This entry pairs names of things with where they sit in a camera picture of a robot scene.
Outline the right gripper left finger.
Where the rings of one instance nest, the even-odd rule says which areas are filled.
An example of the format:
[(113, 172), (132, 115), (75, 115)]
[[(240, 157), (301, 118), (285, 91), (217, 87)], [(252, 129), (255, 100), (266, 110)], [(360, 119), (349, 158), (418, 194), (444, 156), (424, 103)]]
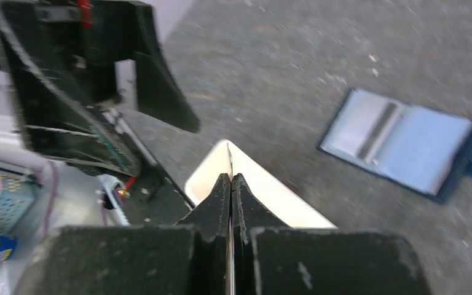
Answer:
[(17, 294), (230, 294), (230, 178), (179, 223), (65, 226), (35, 247)]

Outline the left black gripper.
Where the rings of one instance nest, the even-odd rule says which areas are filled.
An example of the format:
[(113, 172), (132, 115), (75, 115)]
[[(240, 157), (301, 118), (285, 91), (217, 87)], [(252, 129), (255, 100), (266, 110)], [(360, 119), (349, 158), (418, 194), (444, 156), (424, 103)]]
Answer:
[(147, 100), (147, 5), (141, 1), (0, 1), (0, 71), (25, 145), (88, 174), (136, 176), (139, 157), (92, 102), (120, 95), (115, 64), (135, 64)]

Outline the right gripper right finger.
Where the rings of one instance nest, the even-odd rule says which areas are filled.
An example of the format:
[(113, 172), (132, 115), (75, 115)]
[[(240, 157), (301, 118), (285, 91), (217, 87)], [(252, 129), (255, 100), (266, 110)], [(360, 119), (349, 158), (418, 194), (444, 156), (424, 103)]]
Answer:
[(295, 229), (232, 180), (237, 294), (430, 294), (410, 243), (379, 231)]

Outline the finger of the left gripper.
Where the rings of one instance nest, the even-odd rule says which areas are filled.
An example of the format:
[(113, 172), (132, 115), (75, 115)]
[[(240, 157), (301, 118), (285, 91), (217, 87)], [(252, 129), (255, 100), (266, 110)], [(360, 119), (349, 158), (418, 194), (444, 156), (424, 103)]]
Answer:
[(153, 8), (140, 1), (133, 5), (138, 111), (178, 129), (197, 133), (200, 120), (167, 65), (155, 28)]

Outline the white plastic tray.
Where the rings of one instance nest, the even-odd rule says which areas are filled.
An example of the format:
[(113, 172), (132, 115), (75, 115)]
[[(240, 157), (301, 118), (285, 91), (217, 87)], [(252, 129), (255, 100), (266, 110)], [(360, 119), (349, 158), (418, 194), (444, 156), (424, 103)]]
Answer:
[(184, 185), (194, 205), (203, 202), (222, 173), (241, 173), (253, 195), (276, 217), (291, 227), (335, 228), (335, 225), (302, 200), (233, 142), (218, 141)]

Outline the navy blue card holder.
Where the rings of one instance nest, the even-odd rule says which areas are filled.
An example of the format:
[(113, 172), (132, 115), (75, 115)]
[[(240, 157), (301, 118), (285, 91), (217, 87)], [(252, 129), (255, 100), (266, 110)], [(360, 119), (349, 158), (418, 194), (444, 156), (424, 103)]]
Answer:
[(337, 158), (436, 203), (446, 203), (461, 178), (472, 177), (472, 119), (403, 104), (405, 113), (384, 142), (373, 166), (360, 167)]

